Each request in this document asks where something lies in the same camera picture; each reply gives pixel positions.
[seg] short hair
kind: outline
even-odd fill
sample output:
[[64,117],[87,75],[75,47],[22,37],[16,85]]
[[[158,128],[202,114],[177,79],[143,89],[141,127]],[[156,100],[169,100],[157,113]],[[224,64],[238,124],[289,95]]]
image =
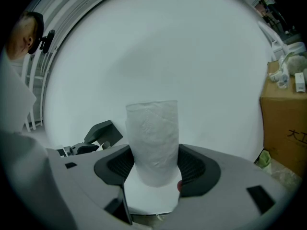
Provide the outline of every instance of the short hair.
[[35,51],[37,50],[41,39],[43,37],[43,33],[44,33],[44,17],[42,14],[37,13],[37,12],[28,12],[27,17],[33,17],[36,22],[37,22],[37,31],[36,31],[36,39],[33,43],[32,48],[28,51],[29,54],[33,54],[35,53]]

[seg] cardboard box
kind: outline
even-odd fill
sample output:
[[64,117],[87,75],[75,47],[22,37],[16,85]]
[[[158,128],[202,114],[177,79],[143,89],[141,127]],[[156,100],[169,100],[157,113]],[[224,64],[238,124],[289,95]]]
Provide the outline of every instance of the cardboard box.
[[[268,73],[279,68],[278,61],[268,63]],[[290,77],[287,89],[279,89],[267,77],[260,97],[264,149],[272,158],[303,177],[307,168],[307,93],[296,92]]]

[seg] green object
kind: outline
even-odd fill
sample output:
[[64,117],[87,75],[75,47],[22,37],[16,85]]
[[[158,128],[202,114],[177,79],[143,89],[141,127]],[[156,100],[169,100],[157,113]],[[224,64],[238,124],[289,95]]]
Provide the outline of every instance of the green object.
[[271,163],[271,156],[270,153],[266,150],[263,150],[259,156],[259,160],[257,161],[256,165],[260,168],[265,168]]

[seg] white backdrop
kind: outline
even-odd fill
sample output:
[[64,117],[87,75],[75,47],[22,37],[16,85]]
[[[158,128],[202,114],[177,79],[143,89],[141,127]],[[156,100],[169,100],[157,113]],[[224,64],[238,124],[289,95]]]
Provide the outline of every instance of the white backdrop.
[[[239,0],[108,0],[79,23],[54,62],[44,111],[50,142],[82,142],[110,119],[125,144],[126,104],[178,100],[180,143],[254,161],[272,54],[258,20]],[[134,207],[149,212],[154,197]]]

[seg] white plush toy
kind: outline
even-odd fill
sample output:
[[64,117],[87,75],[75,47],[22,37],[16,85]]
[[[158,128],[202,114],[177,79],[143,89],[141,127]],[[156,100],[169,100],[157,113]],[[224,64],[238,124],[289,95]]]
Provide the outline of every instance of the white plush toy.
[[289,57],[287,67],[289,74],[294,76],[296,73],[303,72],[304,69],[307,69],[307,59],[300,55]]

